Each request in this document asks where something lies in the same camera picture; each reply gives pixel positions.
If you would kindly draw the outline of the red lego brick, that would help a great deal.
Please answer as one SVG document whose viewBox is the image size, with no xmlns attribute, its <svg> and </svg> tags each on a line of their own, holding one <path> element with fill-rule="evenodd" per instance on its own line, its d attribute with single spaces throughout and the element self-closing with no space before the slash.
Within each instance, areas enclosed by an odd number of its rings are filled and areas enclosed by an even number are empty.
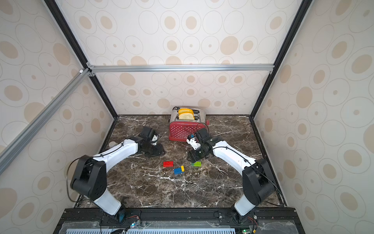
<svg viewBox="0 0 374 234">
<path fill-rule="evenodd" d="M 165 162 L 163 162 L 163 167 L 164 168 L 173 167 L 173 166 L 174 166 L 173 161 L 165 161 Z"/>
</svg>

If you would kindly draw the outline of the blue lego brick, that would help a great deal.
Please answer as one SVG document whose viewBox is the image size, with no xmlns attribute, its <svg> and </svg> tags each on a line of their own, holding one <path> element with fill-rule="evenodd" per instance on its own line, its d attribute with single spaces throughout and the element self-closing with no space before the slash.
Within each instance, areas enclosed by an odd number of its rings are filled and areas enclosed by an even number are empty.
<svg viewBox="0 0 374 234">
<path fill-rule="evenodd" d="M 181 167 L 178 167 L 178 168 L 175 168 L 175 169 L 173 170 L 173 172 L 174 172 L 175 175 L 180 175 L 180 174 L 182 174 L 184 171 L 183 171 L 183 169 L 182 169 Z"/>
</svg>

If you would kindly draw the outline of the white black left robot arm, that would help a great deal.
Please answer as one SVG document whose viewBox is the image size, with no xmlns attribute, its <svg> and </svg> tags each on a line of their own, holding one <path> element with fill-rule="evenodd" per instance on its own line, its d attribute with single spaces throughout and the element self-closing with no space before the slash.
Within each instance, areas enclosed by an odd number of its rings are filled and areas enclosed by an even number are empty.
<svg viewBox="0 0 374 234">
<path fill-rule="evenodd" d="M 165 154 L 163 145 L 158 143 L 159 135 L 148 126 L 144 126 L 138 135 L 125 138 L 111 149 L 95 156 L 84 155 L 78 159 L 70 188 L 92 201 L 105 213 L 124 217 L 122 203 L 108 189 L 107 173 L 121 161 L 136 154 L 148 157 Z"/>
</svg>

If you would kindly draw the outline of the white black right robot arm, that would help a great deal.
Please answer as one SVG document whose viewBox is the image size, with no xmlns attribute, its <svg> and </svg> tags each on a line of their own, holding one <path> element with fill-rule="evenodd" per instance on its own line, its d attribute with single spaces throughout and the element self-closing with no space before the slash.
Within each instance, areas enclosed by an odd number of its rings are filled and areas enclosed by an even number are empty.
<svg viewBox="0 0 374 234">
<path fill-rule="evenodd" d="M 192 150 L 188 152 L 192 163 L 213 155 L 225 161 L 242 176 L 243 195 L 234 204 L 237 215 L 247 215 L 276 192 L 276 182 L 267 160 L 256 160 L 239 152 L 221 137 L 209 135 L 205 128 L 189 134 L 186 141 L 192 146 Z"/>
</svg>

